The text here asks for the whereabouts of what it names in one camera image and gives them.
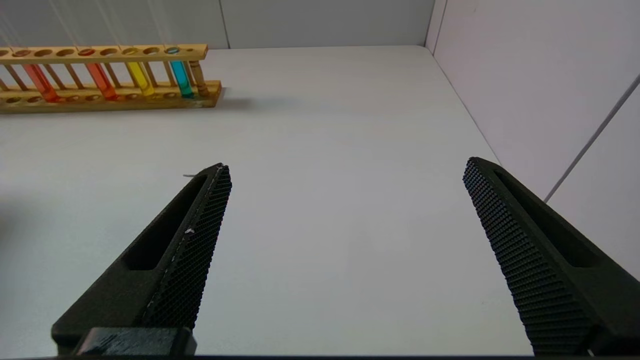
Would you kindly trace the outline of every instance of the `wooden dowel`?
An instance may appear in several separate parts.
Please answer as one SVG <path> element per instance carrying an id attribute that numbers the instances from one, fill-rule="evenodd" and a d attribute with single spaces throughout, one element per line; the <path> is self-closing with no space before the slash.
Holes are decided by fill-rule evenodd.
<path id="1" fill-rule="evenodd" d="M 198 88 L 198 95 L 202 97 L 208 97 L 209 89 L 207 89 L 207 84 L 204 83 L 204 75 L 202 75 L 200 62 L 189 61 L 189 67 L 191 67 L 191 72 L 193 73 L 193 77 L 196 79 L 196 87 Z"/>
<path id="2" fill-rule="evenodd" d="M 60 90 L 65 90 L 66 89 L 65 84 L 63 84 L 62 81 L 60 81 L 60 77 L 58 76 L 58 74 L 56 74 L 56 72 L 53 70 L 51 65 L 44 64 L 44 68 L 47 70 L 47 72 L 49 73 L 49 76 L 53 79 L 53 81 L 56 83 L 58 88 Z"/>
<path id="3" fill-rule="evenodd" d="M 147 76 L 149 77 L 149 81 L 151 82 L 151 86 L 154 88 L 158 87 L 158 83 L 156 82 L 156 77 L 154 76 L 154 72 L 151 70 L 151 66 L 149 66 L 149 62 L 143 62 L 145 66 L 145 70 L 147 71 Z"/>
<path id="4" fill-rule="evenodd" d="M 193 81 L 193 75 L 191 73 L 191 66 L 189 62 L 190 61 L 183 61 L 182 63 L 184 64 L 184 70 L 187 72 L 187 77 L 189 77 L 189 83 L 191 84 L 191 86 L 196 86 L 196 82 Z"/>
<path id="5" fill-rule="evenodd" d="M 169 62 L 163 61 L 162 64 L 164 65 L 164 71 L 166 71 L 166 78 L 169 79 L 169 85 L 177 86 L 177 84 L 175 83 L 175 79 L 173 78 L 173 73 L 171 72 Z"/>
<path id="6" fill-rule="evenodd" d="M 15 83 L 18 84 L 18 87 L 20 88 L 20 90 L 22 91 L 29 90 L 29 88 L 24 84 L 20 76 L 18 76 L 18 73 L 13 69 L 11 65 L 5 65 L 4 67 L 6 67 L 6 70 L 9 72 L 9 74 L 11 74 L 11 77 L 13 78 Z"/>
<path id="7" fill-rule="evenodd" d="M 6 84 L 4 83 L 4 81 L 2 81 L 2 79 L 0 79 L 0 88 L 3 91 L 9 91 L 9 88 L 6 86 Z"/>
<path id="8" fill-rule="evenodd" d="M 131 69 L 127 66 L 127 72 L 129 73 L 129 76 L 131 77 L 131 81 L 133 81 L 133 85 L 135 85 L 136 88 L 140 88 L 140 84 L 138 84 L 138 80 L 136 80 L 136 77 L 133 75 L 133 72 L 131 71 Z"/>
<path id="9" fill-rule="evenodd" d="M 82 81 L 80 81 L 78 74 L 76 74 L 74 67 L 71 66 L 71 64 L 65 64 L 65 68 L 67 68 L 67 71 L 69 71 L 69 75 L 71 75 L 71 78 L 76 83 L 76 87 L 80 90 L 84 89 L 84 85 L 82 84 Z"/>
<path id="10" fill-rule="evenodd" d="M 120 81 L 118 80 L 116 73 L 113 72 L 113 67 L 111 67 L 111 64 L 104 63 L 104 67 L 107 69 L 107 72 L 109 73 L 109 77 L 111 78 L 111 81 L 113 81 L 113 86 L 117 89 L 122 88 L 122 85 L 120 85 Z"/>

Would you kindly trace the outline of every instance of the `red test tube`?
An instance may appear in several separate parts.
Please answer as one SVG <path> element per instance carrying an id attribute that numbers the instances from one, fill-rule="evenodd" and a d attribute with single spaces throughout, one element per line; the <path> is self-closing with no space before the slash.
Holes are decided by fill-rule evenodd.
<path id="1" fill-rule="evenodd" d="M 38 65 L 25 64 L 22 67 L 46 102 L 56 102 L 60 98 Z"/>
<path id="2" fill-rule="evenodd" d="M 78 52 L 78 55 L 89 56 L 94 52 L 93 49 L 89 48 Z M 102 96 L 107 100 L 117 100 L 118 94 L 116 94 L 116 89 L 114 89 L 111 82 L 109 82 L 109 78 L 107 78 L 107 74 L 102 69 L 102 65 L 99 63 L 86 63 L 85 65 L 86 69 L 89 70 L 89 75 L 93 78 L 95 86 L 97 86 L 102 93 Z"/>

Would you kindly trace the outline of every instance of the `test tube rack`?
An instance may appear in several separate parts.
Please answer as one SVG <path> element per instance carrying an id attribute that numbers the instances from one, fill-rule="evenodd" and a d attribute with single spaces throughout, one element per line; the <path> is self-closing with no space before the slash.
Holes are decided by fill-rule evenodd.
<path id="1" fill-rule="evenodd" d="M 91 46 L 85 49 L 28 47 L 19 51 L 0 47 L 0 65 L 6 67 L 17 85 L 8 86 L 0 79 L 0 113 L 212 108 L 220 96 L 221 83 L 204 79 L 200 60 L 207 56 L 207 50 L 205 44 L 182 44 L 172 47 L 137 45 L 122 49 L 113 46 Z M 149 65 L 152 61 L 163 63 L 169 81 L 156 81 Z M 112 63 L 141 65 L 136 68 L 143 72 L 143 79 L 148 81 L 145 86 L 151 86 L 153 94 L 143 95 L 138 81 L 141 74 L 133 74 L 130 66 L 127 66 L 127 70 L 132 82 L 121 82 L 111 66 Z M 54 64 L 64 65 L 74 83 L 62 83 L 51 66 Z M 94 83 L 82 83 L 73 64 L 85 64 L 87 69 L 92 67 L 102 74 L 102 81 L 92 74 Z M 20 78 L 13 68 L 14 65 L 25 68 L 34 82 L 33 88 L 27 86 Z M 40 66 L 47 71 L 55 86 L 49 82 Z M 111 81 L 102 70 L 103 66 Z M 184 84 L 178 83 L 179 76 L 185 75 L 188 77 L 188 83 L 186 80 Z M 105 95 L 105 86 L 111 89 L 113 96 Z M 191 92 L 192 95 L 184 96 L 185 91 Z"/>

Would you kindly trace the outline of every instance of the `white wall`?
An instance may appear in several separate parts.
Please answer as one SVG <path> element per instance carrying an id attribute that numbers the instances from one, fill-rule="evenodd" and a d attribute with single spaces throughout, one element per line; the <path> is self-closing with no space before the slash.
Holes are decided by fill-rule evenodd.
<path id="1" fill-rule="evenodd" d="M 82 29 L 76 36 L 92 45 L 114 44 L 115 40 L 106 27 L 93 1 L 64 0 L 77 19 L 71 27 Z M 125 28 L 128 44 L 160 44 L 160 36 L 149 16 L 148 5 L 142 0 L 109 1 Z M 164 22 L 166 41 L 182 44 L 209 44 L 215 49 L 227 48 L 225 27 L 220 4 L 217 0 L 154 0 L 156 7 L 170 15 Z M 48 1 L 44 0 L 2 0 L 0 12 L 5 14 L 10 24 L 22 39 L 22 46 L 65 46 L 72 45 L 60 21 Z"/>
<path id="2" fill-rule="evenodd" d="M 540 197 L 640 73 L 640 1 L 448 0 L 435 58 Z"/>
<path id="3" fill-rule="evenodd" d="M 433 0 L 223 0 L 231 48 L 424 45 Z"/>
<path id="4" fill-rule="evenodd" d="M 113 44 L 93 1 L 64 0 L 89 44 Z M 143 0 L 108 1 L 130 44 L 160 43 Z M 206 43 L 213 49 L 342 45 L 424 45 L 434 0 L 154 0 L 170 15 L 167 42 Z M 44 0 L 3 0 L 0 11 L 23 46 L 71 41 Z"/>
<path id="5" fill-rule="evenodd" d="M 637 279 L 639 119 L 636 89 L 548 202 Z"/>
<path id="6" fill-rule="evenodd" d="M 440 25 L 442 24 L 442 17 L 444 16 L 446 8 L 447 0 L 435 0 L 435 3 L 433 4 L 433 12 L 431 12 L 431 20 L 429 21 L 427 41 L 424 43 L 424 46 L 431 51 L 431 54 L 433 54 L 436 49 L 438 34 L 440 34 Z"/>

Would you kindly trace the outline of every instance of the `test tube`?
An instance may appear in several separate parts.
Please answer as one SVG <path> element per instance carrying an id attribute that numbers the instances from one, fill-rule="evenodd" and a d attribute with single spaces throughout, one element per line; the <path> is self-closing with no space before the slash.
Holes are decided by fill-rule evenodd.
<path id="1" fill-rule="evenodd" d="M 143 96 L 151 96 L 156 93 L 156 90 L 151 86 L 149 77 L 145 70 L 140 66 L 140 63 L 130 62 L 126 63 L 131 75 L 136 79 L 136 83 L 140 87 L 140 92 Z"/>
<path id="2" fill-rule="evenodd" d="M 20 40 L 17 32 L 14 30 L 13 26 L 9 22 L 9 19 L 6 18 L 4 12 L 0 12 L 0 37 L 3 38 L 6 45 L 11 49 L 13 56 L 21 57 L 29 54 L 31 51 L 26 47 L 20 47 L 22 45 L 22 41 Z M 25 64 L 22 68 L 26 71 L 27 75 L 31 79 L 31 82 L 36 86 L 36 89 L 42 95 L 42 98 L 47 102 L 56 102 L 60 98 L 56 93 L 53 86 L 47 79 L 47 76 L 42 72 L 42 69 L 37 64 Z M 16 83 L 20 86 L 22 90 L 26 89 L 22 80 L 19 80 L 18 75 L 10 70 L 12 76 L 16 78 Z"/>
<path id="3" fill-rule="evenodd" d="M 58 96 L 58 93 L 56 93 L 53 86 L 51 86 L 51 83 L 38 65 L 27 64 L 22 67 L 24 68 L 24 71 L 27 72 L 27 75 L 46 102 L 56 102 L 60 100 L 60 96 Z"/>
<path id="4" fill-rule="evenodd" d="M 156 2 L 152 3 L 152 0 L 147 0 L 147 6 L 149 8 L 149 14 L 151 14 L 151 18 L 154 21 L 154 25 L 156 26 L 156 31 L 160 36 L 160 39 L 163 43 L 164 51 L 167 54 L 177 54 L 180 52 L 180 49 L 177 46 L 166 46 L 166 41 L 168 38 L 168 33 L 170 31 L 166 30 L 167 26 L 170 26 L 170 19 L 166 16 L 164 12 L 163 4 Z M 175 76 L 175 82 L 178 83 L 178 88 L 180 89 L 180 94 L 185 99 L 192 99 L 193 91 L 191 89 L 191 83 L 189 82 L 189 76 L 187 75 L 187 70 L 184 67 L 184 64 L 181 61 L 171 61 L 170 62 L 171 69 L 173 70 L 173 75 Z"/>
<path id="5" fill-rule="evenodd" d="M 180 51 L 177 47 L 170 47 L 166 50 L 167 54 L 176 54 Z M 180 94 L 185 99 L 193 99 L 193 91 L 191 89 L 191 83 L 189 82 L 189 76 L 187 70 L 184 68 L 182 61 L 171 61 L 171 69 L 173 69 L 173 75 L 175 75 L 175 81 L 180 88 Z"/>
<path id="6" fill-rule="evenodd" d="M 90 46 L 80 45 L 84 44 L 84 42 L 81 41 L 81 37 L 79 36 L 80 30 L 74 20 L 73 11 L 66 0 L 56 0 L 55 3 L 49 0 L 49 4 L 51 4 L 51 8 L 58 17 L 60 24 L 78 51 L 78 55 L 89 56 L 94 54 L 95 50 Z M 102 65 L 99 63 L 85 63 L 85 67 L 89 75 L 91 75 L 95 86 L 97 86 L 100 93 L 102 93 L 102 96 L 110 101 L 117 100 L 118 95 L 116 94 L 116 90 L 113 88 L 113 85 L 111 85 L 109 78 L 107 78 L 107 74 L 104 72 Z"/>
<path id="7" fill-rule="evenodd" d="M 102 15 L 102 20 L 104 20 L 104 23 L 106 24 L 107 29 L 109 29 L 109 32 L 111 33 L 111 37 L 115 41 L 118 48 L 122 50 L 122 39 L 124 36 L 126 36 L 126 34 L 121 33 L 120 36 L 118 36 L 118 31 L 116 30 L 116 28 L 121 30 L 124 29 L 122 23 L 120 22 L 120 19 L 118 18 L 118 15 L 115 13 L 114 9 L 111 7 L 108 1 L 95 0 L 95 5 L 98 8 L 98 11 L 100 12 L 100 14 Z M 123 51 L 122 53 L 134 54 L 137 52 L 138 52 L 137 49 L 130 47 L 128 49 L 125 49 L 125 51 Z M 142 93 L 142 95 L 143 96 L 154 95 L 156 91 L 152 86 L 151 81 L 149 80 L 149 76 L 147 72 L 140 65 L 140 63 L 132 61 L 132 62 L 127 62 L 125 64 L 129 69 L 129 73 L 131 74 L 131 77 L 133 78 L 134 83 L 136 83 L 137 86 L 140 87 L 140 92 Z"/>

